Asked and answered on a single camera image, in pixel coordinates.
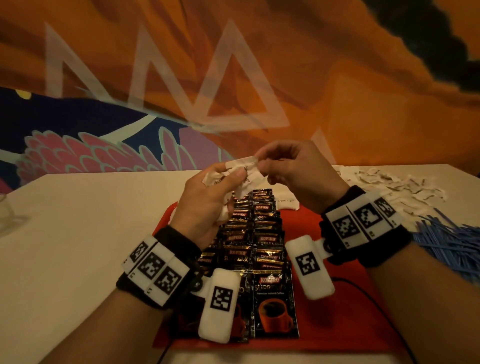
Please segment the tabletop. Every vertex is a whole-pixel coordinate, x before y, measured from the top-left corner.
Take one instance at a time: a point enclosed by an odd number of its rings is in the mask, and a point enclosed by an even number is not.
[[[454,222],[480,225],[480,179],[448,165],[380,166],[435,177],[438,206]],[[8,194],[14,224],[0,224],[2,363],[38,363],[113,290],[121,261],[178,201],[196,171],[50,174]],[[0,216],[8,214],[5,201]],[[152,352],[155,363],[158,352]],[[169,363],[397,363],[391,355],[178,352]]]

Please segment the red mat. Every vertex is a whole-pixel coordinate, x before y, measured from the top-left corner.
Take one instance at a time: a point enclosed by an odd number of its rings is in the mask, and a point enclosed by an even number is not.
[[[166,226],[171,205],[163,215],[156,230]],[[310,235],[320,238],[320,217],[310,210],[282,210],[285,241]],[[340,267],[325,261],[330,276],[347,278],[364,288],[384,307],[378,292],[372,285],[365,269],[357,262]],[[335,293],[317,301],[309,301],[303,294],[300,282],[293,272],[293,290],[297,308],[300,339],[252,339],[248,344],[216,344],[199,339],[175,340],[176,349],[238,348],[253,350],[310,350],[319,352],[400,352],[403,346],[373,304],[356,288],[335,282]],[[168,342],[166,329],[160,328],[153,347],[163,348]]]

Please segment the right hand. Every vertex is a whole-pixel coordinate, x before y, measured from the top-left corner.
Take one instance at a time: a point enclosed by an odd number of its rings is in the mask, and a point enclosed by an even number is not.
[[[349,189],[312,141],[278,140],[260,148],[258,170],[286,185],[306,208],[322,214]]]

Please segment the painted mural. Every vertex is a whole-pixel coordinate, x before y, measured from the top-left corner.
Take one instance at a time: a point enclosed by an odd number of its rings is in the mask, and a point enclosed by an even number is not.
[[[473,0],[7,0],[0,190],[200,169],[280,139],[480,171]]]

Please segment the coffee cup illustration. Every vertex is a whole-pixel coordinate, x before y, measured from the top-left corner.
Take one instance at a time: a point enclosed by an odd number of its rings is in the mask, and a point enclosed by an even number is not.
[[[287,305],[278,298],[263,301],[258,313],[265,332],[289,332],[293,329],[293,318],[288,315]]]
[[[247,325],[245,324],[245,321],[241,316],[240,305],[237,304],[235,306],[235,314],[233,316],[232,331],[230,333],[230,336],[234,338],[241,338],[246,328]]]

